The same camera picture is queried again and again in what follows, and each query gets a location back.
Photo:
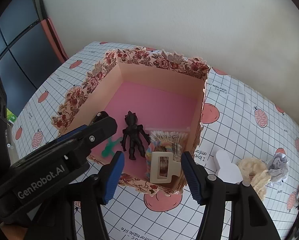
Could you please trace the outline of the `green plastic toy figure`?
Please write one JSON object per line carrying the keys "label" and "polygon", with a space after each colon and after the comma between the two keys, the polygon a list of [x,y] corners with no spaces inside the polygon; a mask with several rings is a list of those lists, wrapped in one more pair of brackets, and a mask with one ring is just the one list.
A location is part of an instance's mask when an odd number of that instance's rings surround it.
{"label": "green plastic toy figure", "polygon": [[113,140],[112,137],[110,137],[106,143],[106,146],[104,148],[104,150],[101,152],[101,156],[106,158],[108,156],[113,156],[115,153],[114,153],[114,147],[117,145],[117,144],[120,144],[120,141],[122,140],[122,137],[119,137],[118,139],[116,140]]}

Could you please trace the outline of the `white foam shape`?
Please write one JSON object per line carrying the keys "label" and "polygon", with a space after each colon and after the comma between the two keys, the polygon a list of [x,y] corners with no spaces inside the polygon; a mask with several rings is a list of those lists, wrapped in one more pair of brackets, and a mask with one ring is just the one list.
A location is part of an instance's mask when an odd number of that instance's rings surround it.
{"label": "white foam shape", "polygon": [[216,176],[226,183],[238,184],[243,181],[239,167],[232,163],[225,150],[218,150],[214,156]]}

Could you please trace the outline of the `beige hair clip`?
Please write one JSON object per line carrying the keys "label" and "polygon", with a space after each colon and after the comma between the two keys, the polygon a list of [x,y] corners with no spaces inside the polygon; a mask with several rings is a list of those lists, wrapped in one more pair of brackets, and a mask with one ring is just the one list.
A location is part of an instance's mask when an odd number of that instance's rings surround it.
{"label": "beige hair clip", "polygon": [[173,176],[181,174],[181,163],[174,160],[172,152],[152,152],[150,162],[150,182],[153,184],[167,184]]}

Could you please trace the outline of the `crumpled white paper ball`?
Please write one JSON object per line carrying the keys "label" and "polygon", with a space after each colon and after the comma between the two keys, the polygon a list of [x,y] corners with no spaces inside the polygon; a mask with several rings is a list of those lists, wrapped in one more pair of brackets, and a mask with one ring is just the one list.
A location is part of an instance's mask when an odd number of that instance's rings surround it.
{"label": "crumpled white paper ball", "polygon": [[289,175],[288,158],[284,153],[276,153],[267,163],[268,174],[271,176],[271,186],[283,185]]}

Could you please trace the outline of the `black action figure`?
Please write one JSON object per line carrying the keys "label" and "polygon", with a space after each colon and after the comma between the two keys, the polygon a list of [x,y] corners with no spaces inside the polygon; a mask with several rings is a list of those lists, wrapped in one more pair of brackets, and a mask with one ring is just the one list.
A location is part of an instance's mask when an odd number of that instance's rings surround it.
{"label": "black action figure", "polygon": [[130,160],[136,160],[135,157],[135,148],[138,148],[138,151],[141,155],[141,157],[145,157],[146,152],[145,148],[143,146],[142,140],[140,139],[140,135],[142,135],[147,142],[147,144],[150,144],[150,136],[145,132],[143,129],[143,125],[139,125],[138,118],[136,113],[132,113],[129,111],[127,115],[124,117],[125,123],[127,127],[122,130],[123,132],[123,138],[120,141],[121,146],[123,148],[123,151],[125,152],[126,149],[126,139],[129,137],[129,159]]}

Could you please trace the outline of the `cotton swab pack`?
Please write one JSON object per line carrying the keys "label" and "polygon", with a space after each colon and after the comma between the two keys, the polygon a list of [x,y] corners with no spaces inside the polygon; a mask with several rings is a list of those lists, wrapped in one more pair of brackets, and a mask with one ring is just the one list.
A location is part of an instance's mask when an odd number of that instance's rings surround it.
{"label": "cotton swab pack", "polygon": [[188,141],[188,131],[152,130],[149,132],[151,141],[168,141],[185,147]]}

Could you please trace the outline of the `floral paper gift box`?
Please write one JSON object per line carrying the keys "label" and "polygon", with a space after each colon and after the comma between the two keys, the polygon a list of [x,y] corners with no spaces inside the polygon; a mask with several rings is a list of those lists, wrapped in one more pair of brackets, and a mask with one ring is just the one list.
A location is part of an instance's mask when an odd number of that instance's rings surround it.
{"label": "floral paper gift box", "polygon": [[145,48],[114,49],[94,64],[80,85],[70,88],[51,123],[59,135],[89,124],[100,111],[116,120],[113,140],[123,137],[129,111],[147,134],[152,130],[188,131],[185,147],[193,153],[202,130],[208,64],[201,58],[185,58]]}

